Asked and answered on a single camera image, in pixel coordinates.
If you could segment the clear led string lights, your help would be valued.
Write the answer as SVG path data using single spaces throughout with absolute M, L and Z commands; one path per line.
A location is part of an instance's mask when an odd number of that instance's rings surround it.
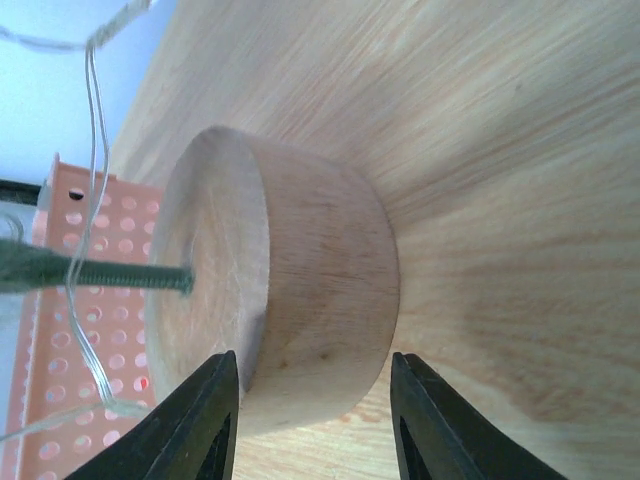
M 83 216 L 84 228 L 78 235 L 74 253 L 67 255 L 76 260 L 90 260 L 88 258 L 88 252 L 91 244 L 92 228 L 104 202 L 111 164 L 110 145 L 96 69 L 96 52 L 103 48 L 138 17 L 149 11 L 153 5 L 154 3 L 152 1 L 127 2 L 110 20 L 100 25 L 82 43 L 28 36 L 14 32 L 6 27 L 1 28 L 1 38 L 3 40 L 27 49 L 45 53 L 84 53 L 85 88 L 91 129 L 91 154 L 89 184 L 86 190 L 87 212 Z M 62 288 L 64 290 L 67 302 L 69 328 L 79 347 L 82 360 L 91 373 L 99 401 L 94 404 L 57 412 L 44 419 L 26 424 L 14 432 L 3 435 L 1 437 L 2 443 L 6 443 L 14 438 L 22 438 L 30 434 L 49 430 L 74 420 L 87 412 L 93 412 L 100 408 L 109 410 L 122 418 L 142 419 L 150 412 L 150 409 L 144 405 L 115 396 L 106 370 L 78 319 L 76 308 L 76 289 L 78 287 L 81 286 L 68 285 L 47 289 Z

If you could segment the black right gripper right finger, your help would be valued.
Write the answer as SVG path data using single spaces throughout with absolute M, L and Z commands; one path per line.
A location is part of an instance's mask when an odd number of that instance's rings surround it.
M 416 354 L 392 356 L 390 403 L 402 479 L 559 480 Z

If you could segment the round wooden tree base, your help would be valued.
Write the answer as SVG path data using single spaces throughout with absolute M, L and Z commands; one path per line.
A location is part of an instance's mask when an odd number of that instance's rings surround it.
M 336 419 L 372 388 L 400 304 L 396 241 L 354 170 L 227 127 L 178 159 L 149 260 L 188 267 L 192 291 L 145 296 L 157 401 L 210 356 L 233 351 L 239 431 Z

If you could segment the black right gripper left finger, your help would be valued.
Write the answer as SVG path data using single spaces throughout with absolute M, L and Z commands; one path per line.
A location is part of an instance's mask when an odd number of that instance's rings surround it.
M 228 480 L 239 415 L 235 353 L 215 354 L 68 480 Z

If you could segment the small green christmas tree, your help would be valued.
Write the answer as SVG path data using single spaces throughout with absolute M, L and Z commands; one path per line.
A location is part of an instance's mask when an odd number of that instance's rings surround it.
M 62 286 L 174 290 L 189 294 L 195 275 L 189 267 L 76 260 L 23 241 L 24 228 L 13 215 L 2 214 L 10 233 L 1 238 L 1 292 L 21 294 Z

